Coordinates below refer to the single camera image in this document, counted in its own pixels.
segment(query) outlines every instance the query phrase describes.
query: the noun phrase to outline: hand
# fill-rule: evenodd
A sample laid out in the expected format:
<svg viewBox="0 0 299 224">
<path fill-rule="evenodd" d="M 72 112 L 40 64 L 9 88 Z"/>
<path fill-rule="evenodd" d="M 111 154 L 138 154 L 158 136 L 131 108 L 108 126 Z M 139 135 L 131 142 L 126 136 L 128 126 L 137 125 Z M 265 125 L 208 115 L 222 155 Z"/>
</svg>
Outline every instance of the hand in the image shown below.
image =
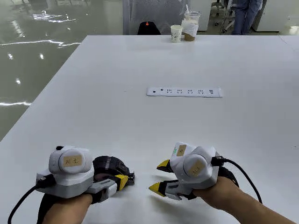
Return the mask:
<svg viewBox="0 0 299 224">
<path fill-rule="evenodd" d="M 219 176 L 214 186 L 205 190 L 193 190 L 193 194 L 201 197 L 213 208 L 226 210 L 235 197 L 244 193 L 230 179 Z"/>
<path fill-rule="evenodd" d="M 89 194 L 61 199 L 47 212 L 43 224 L 80 224 L 92 200 L 93 198 Z"/>
</svg>

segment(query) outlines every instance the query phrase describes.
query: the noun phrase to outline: glossy floor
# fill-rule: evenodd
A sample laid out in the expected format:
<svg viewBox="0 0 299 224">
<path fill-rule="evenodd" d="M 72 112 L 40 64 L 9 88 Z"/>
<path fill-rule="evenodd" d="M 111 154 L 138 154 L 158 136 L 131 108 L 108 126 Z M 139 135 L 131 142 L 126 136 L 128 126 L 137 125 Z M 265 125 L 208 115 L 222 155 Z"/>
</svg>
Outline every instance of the glossy floor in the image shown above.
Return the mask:
<svg viewBox="0 0 299 224">
<path fill-rule="evenodd" d="M 86 35 L 122 34 L 122 18 L 121 0 L 0 0 L 0 140 Z"/>
</svg>

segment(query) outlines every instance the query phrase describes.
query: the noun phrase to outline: white device housing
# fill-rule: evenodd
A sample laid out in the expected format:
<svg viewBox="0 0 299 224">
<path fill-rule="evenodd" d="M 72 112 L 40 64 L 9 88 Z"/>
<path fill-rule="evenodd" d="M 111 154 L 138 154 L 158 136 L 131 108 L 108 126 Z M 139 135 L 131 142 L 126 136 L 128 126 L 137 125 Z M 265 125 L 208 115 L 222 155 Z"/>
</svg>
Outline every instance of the white device housing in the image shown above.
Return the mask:
<svg viewBox="0 0 299 224">
<path fill-rule="evenodd" d="M 197 184 L 212 177 L 212 157 L 216 154 L 214 147 L 195 147 L 183 142 L 177 142 L 171 159 L 170 166 L 182 184 Z"/>
<path fill-rule="evenodd" d="M 78 196 L 93 184 L 93 157 L 88 149 L 65 146 L 50 155 L 49 169 L 36 174 L 36 181 L 53 174 L 56 185 L 37 189 L 63 198 Z"/>
</svg>

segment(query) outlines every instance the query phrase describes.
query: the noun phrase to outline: paper cup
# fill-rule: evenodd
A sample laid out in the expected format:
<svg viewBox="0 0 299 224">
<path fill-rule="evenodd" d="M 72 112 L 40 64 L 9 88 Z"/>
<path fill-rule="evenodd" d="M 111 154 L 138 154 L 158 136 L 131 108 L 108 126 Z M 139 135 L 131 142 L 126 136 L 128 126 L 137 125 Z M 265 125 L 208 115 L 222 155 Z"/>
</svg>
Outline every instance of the paper cup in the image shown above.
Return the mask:
<svg viewBox="0 0 299 224">
<path fill-rule="evenodd" d="M 171 42 L 173 43 L 181 42 L 183 27 L 180 25 L 172 25 L 170 29 L 171 29 Z"/>
</svg>

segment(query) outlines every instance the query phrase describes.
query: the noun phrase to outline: white table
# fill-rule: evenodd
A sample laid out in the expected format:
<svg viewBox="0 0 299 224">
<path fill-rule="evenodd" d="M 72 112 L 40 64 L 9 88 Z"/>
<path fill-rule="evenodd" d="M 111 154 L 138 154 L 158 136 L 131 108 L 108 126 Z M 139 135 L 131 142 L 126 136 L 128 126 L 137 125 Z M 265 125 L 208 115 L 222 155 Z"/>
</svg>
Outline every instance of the white table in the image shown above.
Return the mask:
<svg viewBox="0 0 299 224">
<path fill-rule="evenodd" d="M 298 60 L 278 36 L 179 44 L 168 36 L 88 36 L 0 143 L 1 223 L 57 145 L 113 155 L 135 170 L 135 186 L 93 205 L 85 223 L 236 223 L 200 199 L 177 202 L 147 189 L 174 178 L 155 168 L 177 141 L 213 145 L 242 165 L 266 206 L 299 222 Z M 145 94 L 167 85 L 220 86 L 224 98 Z M 30 195 L 13 223 L 34 223 L 41 197 Z"/>
</svg>

